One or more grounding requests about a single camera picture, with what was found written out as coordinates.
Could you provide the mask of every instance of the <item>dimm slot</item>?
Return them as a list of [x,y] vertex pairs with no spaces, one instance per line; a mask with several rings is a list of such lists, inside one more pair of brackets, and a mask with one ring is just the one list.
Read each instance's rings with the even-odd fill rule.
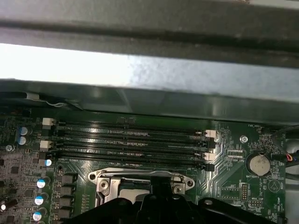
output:
[[112,127],[112,128],[119,128],[120,130],[129,130],[129,131],[145,131],[148,133],[158,133],[158,134],[179,134],[179,135],[195,135],[197,136],[196,132],[200,131],[198,129],[175,129],[175,128],[159,128],[159,127],[151,127],[151,126],[136,126],[136,125],[118,125],[118,124],[107,124],[107,123],[100,123],[100,122],[76,122],[76,121],[67,121],[65,122],[67,126],[79,126],[79,127],[92,127],[92,128],[104,128],[104,127]]
[[125,129],[125,128],[94,128],[85,126],[58,126],[57,130],[68,132],[80,132],[80,133],[93,133],[93,134],[117,134],[124,136],[136,136],[136,137],[158,137],[158,138],[181,138],[186,140],[205,140],[206,137],[199,136],[198,134],[185,134],[185,133],[164,133],[159,131],[149,131],[149,130],[135,130],[135,129]]
[[65,135],[62,139],[66,142],[68,141],[81,141],[86,143],[99,143],[99,144],[112,144],[112,145],[126,145],[126,146],[138,146],[138,147],[180,147],[180,148],[191,148],[200,146],[198,144],[184,144],[175,142],[154,142],[154,141],[144,141],[144,140],[120,140],[113,138],[80,138],[71,135]]
[[62,151],[75,152],[75,153],[92,153],[99,155],[119,155],[119,156],[133,156],[133,157],[143,157],[143,158],[159,158],[159,159],[174,159],[174,160],[187,160],[195,161],[195,156],[180,155],[180,154],[164,154],[157,152],[140,152],[134,150],[119,150],[119,149],[108,149],[108,148],[78,148],[78,147],[63,147],[60,148]]
[[108,148],[108,149],[124,149],[124,150],[138,150],[140,152],[161,152],[170,154],[185,154],[194,155],[194,153],[200,153],[201,150],[194,149],[181,149],[181,148],[158,148],[158,147],[133,147],[133,146],[118,146],[118,145],[108,145],[108,144],[93,144],[84,142],[66,142],[64,147],[88,147],[91,149],[97,148]]
[[160,164],[171,164],[176,166],[189,166],[189,167],[197,167],[202,162],[200,161],[182,161],[182,160],[170,160],[170,159],[157,159],[157,158],[137,158],[137,157],[126,157],[126,156],[115,156],[115,155],[98,155],[92,153],[74,153],[74,152],[66,152],[66,151],[56,151],[54,153],[54,157],[63,158],[78,158],[78,159],[93,159],[93,160],[110,160],[116,162],[138,162],[141,164],[145,163],[160,163]]
[[104,137],[104,138],[116,138],[116,139],[128,139],[128,140],[155,140],[155,141],[167,141],[167,142],[185,142],[185,143],[196,143],[199,139],[180,139],[180,138],[165,138],[163,137],[150,137],[150,136],[132,136],[132,135],[119,135],[119,134],[109,134],[109,133],[87,133],[80,131],[66,131],[64,133],[67,136],[79,136],[79,137]]

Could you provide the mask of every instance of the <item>blue-topped capacitor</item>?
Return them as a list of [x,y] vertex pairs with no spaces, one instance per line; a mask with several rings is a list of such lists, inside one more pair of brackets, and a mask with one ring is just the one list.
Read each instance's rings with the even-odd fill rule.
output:
[[47,193],[43,192],[35,198],[34,203],[36,205],[42,205],[45,201],[48,200],[48,198],[49,198],[49,195]]
[[36,211],[35,213],[33,213],[33,220],[38,222],[40,221],[43,217],[45,217],[47,214],[47,210],[45,208],[40,208],[38,211]]
[[21,146],[29,145],[31,143],[31,138],[28,136],[20,136],[17,142]]
[[48,176],[45,176],[42,179],[39,179],[36,183],[38,188],[44,188],[51,182],[51,179]]
[[24,135],[31,135],[33,132],[31,127],[21,127],[20,128],[20,135],[24,136]]

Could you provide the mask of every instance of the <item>gray metal panel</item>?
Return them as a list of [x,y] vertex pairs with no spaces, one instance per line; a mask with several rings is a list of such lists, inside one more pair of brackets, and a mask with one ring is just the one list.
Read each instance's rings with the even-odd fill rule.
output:
[[296,11],[200,0],[10,0],[0,20],[94,25],[109,29],[206,33],[297,41]]
[[0,52],[1,91],[77,99],[87,110],[268,123],[299,119],[297,69],[6,44]]

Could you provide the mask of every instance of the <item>electrolytic capacitor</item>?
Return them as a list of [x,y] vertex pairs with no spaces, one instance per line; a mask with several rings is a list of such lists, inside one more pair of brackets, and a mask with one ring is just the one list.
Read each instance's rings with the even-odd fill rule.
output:
[[49,167],[52,164],[54,164],[54,162],[55,162],[54,160],[47,159],[47,160],[45,160],[45,166]]
[[37,196],[34,200],[36,205],[42,205],[45,201],[47,201],[49,198],[49,195],[47,193],[41,193],[39,196]]
[[18,139],[18,144],[23,145],[29,145],[31,143],[31,138],[28,136],[20,136]]
[[47,209],[45,208],[40,208],[38,211],[36,211],[35,213],[33,213],[33,220],[34,221],[40,221],[43,217],[45,217],[47,215]]
[[42,179],[39,179],[36,183],[38,188],[44,188],[47,186],[49,183],[51,183],[51,179],[48,176],[45,176]]
[[0,210],[1,211],[7,211],[8,209],[10,209],[10,208],[12,208],[12,207],[14,207],[14,206],[16,206],[17,204],[18,204],[18,199],[16,199],[16,198],[14,198],[14,199],[12,199],[12,200],[10,200],[10,201],[6,201],[6,202],[4,202],[4,204],[2,204],[1,206],[0,206]]
[[31,135],[33,132],[31,127],[21,127],[20,128],[20,135]]

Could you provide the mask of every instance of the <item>green circuit board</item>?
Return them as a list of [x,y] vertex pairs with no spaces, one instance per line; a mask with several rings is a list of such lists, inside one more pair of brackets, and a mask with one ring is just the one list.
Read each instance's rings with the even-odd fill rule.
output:
[[[45,134],[43,118],[56,121],[56,134]],[[8,219],[13,219],[11,223],[14,224],[35,223],[32,216],[41,207],[47,212],[43,214],[40,223],[60,223],[58,215],[60,207],[57,203],[61,190],[59,177],[65,174],[76,174],[76,180],[75,190],[71,193],[71,208],[68,208],[69,213],[62,216],[73,217],[94,208],[96,185],[88,180],[87,175],[95,170],[112,167],[178,172],[195,181],[195,186],[185,193],[194,203],[204,197],[214,197],[273,222],[277,222],[278,216],[284,216],[285,164],[270,159],[271,154],[279,152],[271,141],[271,135],[262,132],[261,124],[41,108],[3,108],[0,122],[0,156],[4,161],[4,165],[0,166],[0,181],[5,182],[5,186],[0,188],[2,197],[0,199],[19,200],[17,206],[0,216],[0,224],[9,223]],[[120,152],[110,147],[102,151],[102,154],[105,154],[102,157],[87,159],[68,156],[74,149],[78,154],[84,153],[83,149],[79,150],[77,145],[73,144],[74,142],[80,143],[81,146],[91,143],[109,145],[111,140],[103,142],[98,137],[99,133],[94,131],[95,125],[100,124],[109,124],[110,126],[104,131],[109,130],[110,133],[111,130],[119,130],[122,126],[128,130],[142,127],[143,133],[147,130],[153,130],[153,133],[165,130],[176,130],[178,133],[180,130],[188,133],[195,133],[197,130],[216,130],[218,137],[213,149],[215,159],[208,162],[215,165],[215,171],[208,172],[194,165],[199,162],[192,154],[196,147],[185,146],[184,141],[187,139],[178,143],[182,136],[173,141],[169,138],[169,142],[165,143],[160,141],[157,135],[151,137],[155,141],[147,141],[147,145],[143,143],[143,137],[138,136],[130,145],[134,149],[127,148],[130,154],[127,154],[126,158],[132,156],[133,160],[117,160],[116,158],[123,155],[123,151],[126,150]],[[18,144],[21,127],[32,129],[32,133],[27,137],[27,141],[30,142],[24,145]],[[55,158],[50,166],[45,166],[44,160],[39,157],[41,149],[38,146],[41,140],[63,142],[64,146],[56,150],[64,149],[65,156]],[[279,140],[283,146],[284,136]],[[7,146],[12,146],[13,149],[7,151]],[[155,151],[142,151],[143,148],[150,146],[155,148]],[[270,163],[269,171],[264,175],[256,175],[250,171],[248,165],[249,159],[259,155],[266,156]],[[39,189],[36,182],[44,176],[49,177],[51,182]],[[47,193],[49,198],[38,206],[35,204],[35,197],[43,192]]]

